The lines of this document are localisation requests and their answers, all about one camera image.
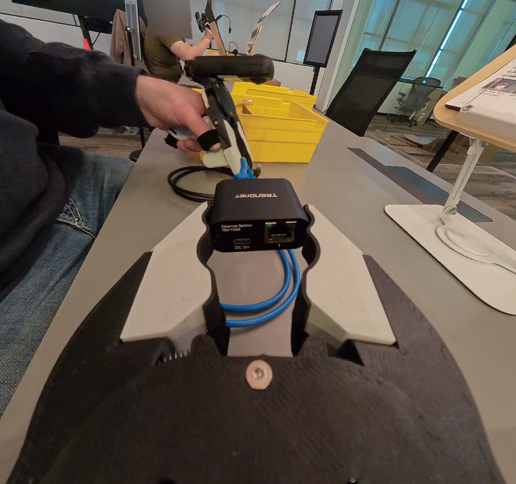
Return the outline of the black ethernet splitter box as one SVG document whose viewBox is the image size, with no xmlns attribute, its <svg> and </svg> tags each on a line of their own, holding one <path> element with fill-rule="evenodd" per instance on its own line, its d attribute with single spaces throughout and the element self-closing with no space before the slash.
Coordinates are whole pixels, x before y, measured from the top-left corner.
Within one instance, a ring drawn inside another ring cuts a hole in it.
<svg viewBox="0 0 516 484">
<path fill-rule="evenodd" d="M 213 249 L 236 253 L 301 248 L 310 219 L 284 178 L 226 179 L 215 187 L 208 224 Z"/>
</svg>

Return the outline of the person's left hand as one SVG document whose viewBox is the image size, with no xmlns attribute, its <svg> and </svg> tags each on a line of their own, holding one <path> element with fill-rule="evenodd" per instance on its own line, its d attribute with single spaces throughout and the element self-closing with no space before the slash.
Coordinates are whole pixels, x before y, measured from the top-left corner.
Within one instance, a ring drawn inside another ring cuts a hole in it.
<svg viewBox="0 0 516 484">
<path fill-rule="evenodd" d="M 201 152 L 197 138 L 210 131 L 204 120 L 207 109 L 201 94 L 169 81 L 139 75 L 135 95 L 138 107 L 150 126 L 162 131 L 175 126 L 187 127 L 194 137 L 179 140 L 177 148 L 185 153 Z"/>
</svg>

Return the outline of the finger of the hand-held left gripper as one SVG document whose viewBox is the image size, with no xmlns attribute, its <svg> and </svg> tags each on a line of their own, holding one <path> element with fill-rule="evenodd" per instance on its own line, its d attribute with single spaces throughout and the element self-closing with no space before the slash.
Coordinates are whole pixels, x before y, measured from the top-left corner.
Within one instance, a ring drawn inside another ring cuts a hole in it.
<svg viewBox="0 0 516 484">
<path fill-rule="evenodd" d="M 236 126 L 236 144 L 238 146 L 241 157 L 246 160 L 248 167 L 251 170 L 254 170 L 253 158 L 250 153 L 248 142 L 242 126 Z"/>
<path fill-rule="evenodd" d="M 227 163 L 240 163 L 243 158 L 243 129 L 240 123 L 221 126 L 223 156 Z"/>
</svg>

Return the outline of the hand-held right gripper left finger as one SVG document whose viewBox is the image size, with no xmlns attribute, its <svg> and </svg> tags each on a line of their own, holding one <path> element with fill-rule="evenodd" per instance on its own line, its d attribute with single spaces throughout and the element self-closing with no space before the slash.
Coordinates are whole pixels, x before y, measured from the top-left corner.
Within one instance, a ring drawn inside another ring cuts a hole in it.
<svg viewBox="0 0 516 484">
<path fill-rule="evenodd" d="M 195 336 L 208 334 L 228 354 L 230 329 L 207 265 L 214 252 L 209 212 L 209 204 L 201 204 L 154 247 L 121 341 L 164 338 L 181 352 Z"/>
</svg>

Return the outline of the person's left forearm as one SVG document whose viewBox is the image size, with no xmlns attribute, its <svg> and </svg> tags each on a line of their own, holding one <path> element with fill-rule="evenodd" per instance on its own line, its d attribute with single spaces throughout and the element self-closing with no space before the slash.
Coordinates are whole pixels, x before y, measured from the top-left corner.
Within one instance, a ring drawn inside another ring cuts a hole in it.
<svg viewBox="0 0 516 484">
<path fill-rule="evenodd" d="M 146 127 L 136 98 L 143 69 L 61 42 L 45 43 L 1 20 L 1 106 L 54 132 L 94 136 L 100 127 Z"/>
</svg>

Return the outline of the printed instruction sheet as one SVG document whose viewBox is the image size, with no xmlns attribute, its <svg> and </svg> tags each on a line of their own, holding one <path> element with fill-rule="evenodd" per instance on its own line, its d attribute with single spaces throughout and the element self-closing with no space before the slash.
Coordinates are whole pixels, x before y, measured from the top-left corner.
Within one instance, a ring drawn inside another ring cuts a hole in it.
<svg viewBox="0 0 516 484">
<path fill-rule="evenodd" d="M 451 99 L 445 107 L 462 126 L 515 139 L 515 59 L 479 84 Z"/>
</svg>

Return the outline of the grey background office chair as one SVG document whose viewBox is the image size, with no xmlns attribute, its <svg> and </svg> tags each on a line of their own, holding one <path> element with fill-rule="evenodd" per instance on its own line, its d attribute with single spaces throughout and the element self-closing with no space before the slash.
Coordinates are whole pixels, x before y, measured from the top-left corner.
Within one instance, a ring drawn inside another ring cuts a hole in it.
<svg viewBox="0 0 516 484">
<path fill-rule="evenodd" d="M 398 93 L 398 106 L 394 108 L 399 110 L 402 115 L 407 116 L 409 127 L 417 124 L 417 121 L 413 119 L 415 114 L 429 102 L 429 96 L 435 89 L 441 89 L 440 79 L 419 76 L 413 80 L 408 94 Z"/>
</svg>

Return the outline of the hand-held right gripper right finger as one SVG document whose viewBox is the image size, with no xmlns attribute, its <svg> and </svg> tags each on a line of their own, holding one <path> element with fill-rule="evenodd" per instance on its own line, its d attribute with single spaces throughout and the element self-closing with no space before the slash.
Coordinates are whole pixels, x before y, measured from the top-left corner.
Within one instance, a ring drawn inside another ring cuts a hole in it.
<svg viewBox="0 0 516 484">
<path fill-rule="evenodd" d="M 291 350 L 314 336 L 337 352 L 348 341 L 393 346 L 396 338 L 363 252 L 315 206 L 301 255 L 307 267 L 292 311 Z"/>
</svg>

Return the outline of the person's blue jeans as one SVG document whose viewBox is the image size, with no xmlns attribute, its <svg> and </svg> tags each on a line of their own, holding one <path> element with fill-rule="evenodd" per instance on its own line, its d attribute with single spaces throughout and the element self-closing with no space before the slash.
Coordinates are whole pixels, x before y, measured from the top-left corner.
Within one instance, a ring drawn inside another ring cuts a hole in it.
<svg viewBox="0 0 516 484">
<path fill-rule="evenodd" d="M 1 299 L 1 415 L 113 208 L 133 164 L 85 153 L 49 240 Z"/>
</svg>

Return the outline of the person's dark sweater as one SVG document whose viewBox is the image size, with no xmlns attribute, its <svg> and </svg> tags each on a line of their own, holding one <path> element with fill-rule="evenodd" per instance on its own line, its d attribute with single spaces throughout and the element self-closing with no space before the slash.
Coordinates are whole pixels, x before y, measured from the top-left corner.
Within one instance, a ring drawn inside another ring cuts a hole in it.
<svg viewBox="0 0 516 484">
<path fill-rule="evenodd" d="M 1 296 L 48 242 L 85 159 L 78 148 L 37 143 L 37 134 L 31 123 L 1 114 Z"/>
</svg>

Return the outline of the black display on stand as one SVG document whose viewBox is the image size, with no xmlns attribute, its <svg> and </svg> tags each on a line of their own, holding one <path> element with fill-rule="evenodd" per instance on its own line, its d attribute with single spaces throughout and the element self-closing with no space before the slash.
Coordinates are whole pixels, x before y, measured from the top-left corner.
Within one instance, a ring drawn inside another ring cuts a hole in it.
<svg viewBox="0 0 516 484">
<path fill-rule="evenodd" d="M 342 9 L 316 10 L 314 13 L 303 60 L 304 66 L 314 69 L 309 92 L 311 96 L 315 95 L 320 69 L 326 68 L 328 65 L 342 14 Z"/>
</svg>

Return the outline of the yellow plastic bin with divider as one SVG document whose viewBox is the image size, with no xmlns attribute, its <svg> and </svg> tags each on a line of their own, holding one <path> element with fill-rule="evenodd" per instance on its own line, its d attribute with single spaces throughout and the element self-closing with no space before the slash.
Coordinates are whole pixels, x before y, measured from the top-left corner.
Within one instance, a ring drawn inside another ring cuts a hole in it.
<svg viewBox="0 0 516 484">
<path fill-rule="evenodd" d="M 329 120 L 300 104 L 280 99 L 234 101 L 256 163 L 307 164 Z"/>
</svg>

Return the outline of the black mesh chair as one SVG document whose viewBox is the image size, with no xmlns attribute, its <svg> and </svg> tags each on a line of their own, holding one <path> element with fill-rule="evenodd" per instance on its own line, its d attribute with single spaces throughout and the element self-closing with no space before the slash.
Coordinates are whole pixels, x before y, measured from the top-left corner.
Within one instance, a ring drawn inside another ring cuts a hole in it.
<svg viewBox="0 0 516 484">
<path fill-rule="evenodd" d="M 416 52 L 364 49 L 326 110 L 326 118 L 359 137 L 364 136 Z"/>
</svg>

